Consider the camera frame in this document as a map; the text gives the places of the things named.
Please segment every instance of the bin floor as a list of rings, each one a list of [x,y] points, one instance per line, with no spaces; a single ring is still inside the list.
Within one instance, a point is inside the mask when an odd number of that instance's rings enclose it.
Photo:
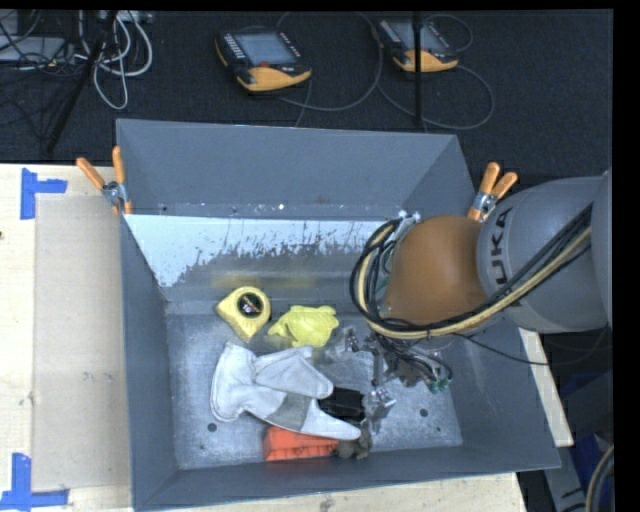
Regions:
[[[211,380],[224,343],[237,339],[233,330],[213,313],[173,314],[168,310],[166,319],[179,467],[263,462],[262,438],[267,424],[248,413],[232,423],[220,423],[209,406]],[[361,318],[338,315],[338,319],[341,327],[356,327],[360,339],[369,332]],[[346,352],[314,362],[335,386],[362,393],[373,389],[373,356],[368,352]],[[422,383],[406,388],[397,379],[385,387],[397,403],[373,435],[373,452],[462,444],[449,391],[432,394]]]

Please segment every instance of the gray metal bin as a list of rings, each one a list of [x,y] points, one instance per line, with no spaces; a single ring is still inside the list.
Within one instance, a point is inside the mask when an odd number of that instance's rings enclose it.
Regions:
[[[390,383],[398,404],[365,459],[266,463],[259,420],[210,427],[216,358],[233,336],[217,301],[253,284],[274,319],[330,304],[364,337],[348,279],[366,234],[401,209],[465,215],[473,200],[455,136],[121,119],[117,143],[134,207],[121,251],[136,510],[559,466],[530,367],[455,337],[442,351],[449,390]],[[505,318],[478,339],[526,358]],[[366,391],[369,356],[319,368]]]

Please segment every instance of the yellow tape measure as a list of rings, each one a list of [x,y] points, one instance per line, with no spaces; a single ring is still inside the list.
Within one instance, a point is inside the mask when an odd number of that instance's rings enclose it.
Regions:
[[[253,286],[237,288],[216,306],[218,313],[242,341],[249,341],[271,317],[271,303]]]

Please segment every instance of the work glove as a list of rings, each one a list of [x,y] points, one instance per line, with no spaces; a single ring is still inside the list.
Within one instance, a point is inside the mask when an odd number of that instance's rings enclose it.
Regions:
[[[230,341],[220,355],[211,384],[211,412],[221,422],[243,413],[287,430],[331,439],[353,440],[359,428],[323,412],[318,398],[333,383],[307,360],[310,346],[256,357]]]

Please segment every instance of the handheld device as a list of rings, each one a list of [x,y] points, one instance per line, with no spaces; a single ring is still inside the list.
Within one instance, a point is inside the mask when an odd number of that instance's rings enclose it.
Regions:
[[[238,83],[253,93],[291,87],[311,76],[286,34],[269,27],[226,30],[217,34],[216,52]]]
[[[393,62],[403,71],[415,73],[416,52],[413,26],[410,20],[381,20],[376,24],[380,44]],[[431,22],[420,30],[420,64],[423,73],[451,69],[458,64],[458,55]]]

